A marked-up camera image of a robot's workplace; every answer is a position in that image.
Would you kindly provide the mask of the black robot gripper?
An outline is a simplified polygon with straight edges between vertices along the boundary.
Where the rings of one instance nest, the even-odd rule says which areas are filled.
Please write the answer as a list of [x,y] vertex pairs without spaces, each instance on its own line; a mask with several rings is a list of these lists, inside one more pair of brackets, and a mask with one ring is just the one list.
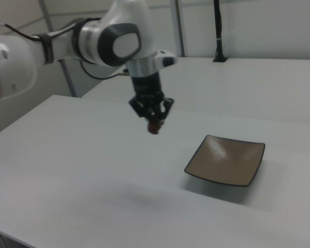
[[175,102],[164,97],[158,72],[146,77],[131,77],[135,96],[129,101],[139,118],[164,121]]

